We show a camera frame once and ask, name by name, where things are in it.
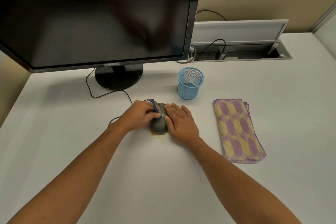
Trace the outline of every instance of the purple and yellow towel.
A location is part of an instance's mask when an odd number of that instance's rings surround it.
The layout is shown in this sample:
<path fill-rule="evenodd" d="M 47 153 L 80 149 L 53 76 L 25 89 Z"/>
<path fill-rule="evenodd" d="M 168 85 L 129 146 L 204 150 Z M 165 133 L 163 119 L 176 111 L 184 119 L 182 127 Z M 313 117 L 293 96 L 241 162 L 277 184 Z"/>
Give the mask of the purple and yellow towel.
<path fill-rule="evenodd" d="M 254 132 L 248 103 L 241 99 L 213 101 L 223 155 L 234 163 L 257 163 L 266 153 Z"/>

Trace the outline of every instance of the hand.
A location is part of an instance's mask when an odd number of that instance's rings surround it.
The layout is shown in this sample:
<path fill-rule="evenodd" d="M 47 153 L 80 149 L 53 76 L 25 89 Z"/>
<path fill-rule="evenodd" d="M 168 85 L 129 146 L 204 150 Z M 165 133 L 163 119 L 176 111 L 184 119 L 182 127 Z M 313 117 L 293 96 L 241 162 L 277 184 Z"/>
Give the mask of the hand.
<path fill-rule="evenodd" d="M 135 101 L 130 108 L 115 122 L 122 126 L 126 133 L 143 128 L 154 118 L 160 118 L 162 115 L 154 111 L 153 104 L 147 101 Z"/>
<path fill-rule="evenodd" d="M 200 133 L 187 107 L 179 107 L 177 104 L 166 104 L 165 109 L 168 116 L 165 121 L 172 137 L 181 144 L 190 146 L 199 139 Z"/>

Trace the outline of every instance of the monitor screen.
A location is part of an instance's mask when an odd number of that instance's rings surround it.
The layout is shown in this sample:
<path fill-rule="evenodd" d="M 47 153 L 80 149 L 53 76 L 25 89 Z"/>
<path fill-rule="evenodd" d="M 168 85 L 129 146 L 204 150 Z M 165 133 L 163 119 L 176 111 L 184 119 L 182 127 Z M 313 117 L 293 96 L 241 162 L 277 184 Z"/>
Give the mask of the monitor screen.
<path fill-rule="evenodd" d="M 32 68 L 183 56 L 190 0 L 0 0 L 0 44 Z"/>

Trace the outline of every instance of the forearm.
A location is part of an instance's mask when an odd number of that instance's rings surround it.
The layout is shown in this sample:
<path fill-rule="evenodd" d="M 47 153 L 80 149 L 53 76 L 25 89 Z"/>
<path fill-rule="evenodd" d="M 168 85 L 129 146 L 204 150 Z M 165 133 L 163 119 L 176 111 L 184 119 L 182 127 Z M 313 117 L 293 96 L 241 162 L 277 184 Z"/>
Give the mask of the forearm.
<path fill-rule="evenodd" d="M 116 122 L 111 124 L 8 224 L 76 223 L 126 133 Z"/>
<path fill-rule="evenodd" d="M 300 223 L 271 192 L 211 149 L 201 138 L 195 140 L 189 149 L 236 223 Z"/>

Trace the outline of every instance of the monitor bezel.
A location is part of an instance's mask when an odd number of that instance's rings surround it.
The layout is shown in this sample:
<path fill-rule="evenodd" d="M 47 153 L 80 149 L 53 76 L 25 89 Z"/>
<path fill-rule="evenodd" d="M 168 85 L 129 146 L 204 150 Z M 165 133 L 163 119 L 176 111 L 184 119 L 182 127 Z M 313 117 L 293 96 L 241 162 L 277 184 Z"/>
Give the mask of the monitor bezel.
<path fill-rule="evenodd" d="M 26 69 L 27 71 L 31 73 L 96 68 L 99 66 L 104 66 L 104 65 L 106 66 L 108 64 L 133 65 L 133 64 L 145 64 L 145 63 L 164 62 L 164 61 L 186 60 L 189 55 L 189 48 L 191 44 L 191 36 L 193 34 L 197 5 L 198 5 L 198 0 L 190 0 L 182 56 L 166 56 L 166 57 L 159 57 L 159 58 L 143 58 L 143 59 L 117 60 L 117 61 L 111 60 L 111 61 L 94 62 L 94 63 L 91 62 L 91 63 L 58 65 L 58 66 L 48 66 L 48 67 L 33 67 L 29 63 L 27 63 L 23 58 L 21 58 L 21 56 L 18 53 L 16 53 L 10 47 L 6 46 L 6 44 L 3 43 L 1 39 L 0 39 L 0 51 L 4 52 L 7 56 L 12 58 L 19 65 L 21 65 L 24 69 Z"/>

